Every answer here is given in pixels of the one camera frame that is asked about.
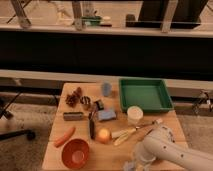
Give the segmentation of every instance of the blue cup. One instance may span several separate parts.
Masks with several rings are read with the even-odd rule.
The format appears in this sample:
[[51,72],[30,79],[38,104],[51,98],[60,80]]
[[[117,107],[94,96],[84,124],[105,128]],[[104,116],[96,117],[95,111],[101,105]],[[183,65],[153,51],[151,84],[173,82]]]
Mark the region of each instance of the blue cup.
[[109,83],[103,83],[101,85],[101,92],[104,97],[108,97],[111,94],[112,86]]

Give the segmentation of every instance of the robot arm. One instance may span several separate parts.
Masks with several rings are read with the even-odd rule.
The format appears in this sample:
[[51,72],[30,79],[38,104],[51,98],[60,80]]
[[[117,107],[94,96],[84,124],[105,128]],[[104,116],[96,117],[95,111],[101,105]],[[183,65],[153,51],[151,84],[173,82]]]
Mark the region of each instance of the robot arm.
[[213,155],[184,148],[173,142],[172,131],[160,125],[152,130],[143,141],[136,144],[135,160],[143,166],[150,165],[156,158],[168,160],[193,171],[213,169]]

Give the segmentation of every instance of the white cup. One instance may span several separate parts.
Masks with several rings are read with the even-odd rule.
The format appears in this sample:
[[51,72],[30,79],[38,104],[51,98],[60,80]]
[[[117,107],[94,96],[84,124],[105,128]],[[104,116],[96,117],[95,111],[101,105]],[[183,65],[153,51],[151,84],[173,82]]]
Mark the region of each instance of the white cup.
[[127,120],[129,125],[137,125],[143,118],[143,110],[138,106],[131,106],[127,110]]

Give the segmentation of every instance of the red bowl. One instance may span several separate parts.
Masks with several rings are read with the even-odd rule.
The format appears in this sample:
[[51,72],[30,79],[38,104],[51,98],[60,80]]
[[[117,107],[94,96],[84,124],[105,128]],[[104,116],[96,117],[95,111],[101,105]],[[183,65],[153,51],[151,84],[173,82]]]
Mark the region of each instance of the red bowl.
[[70,169],[82,168],[89,158],[89,145],[82,139],[73,139],[63,148],[62,161]]

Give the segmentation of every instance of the dark background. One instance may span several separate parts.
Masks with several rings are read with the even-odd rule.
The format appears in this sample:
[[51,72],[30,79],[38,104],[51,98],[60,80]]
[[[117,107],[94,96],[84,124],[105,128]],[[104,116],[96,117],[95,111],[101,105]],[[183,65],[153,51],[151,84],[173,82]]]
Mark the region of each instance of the dark background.
[[213,80],[213,38],[0,31],[0,68]]

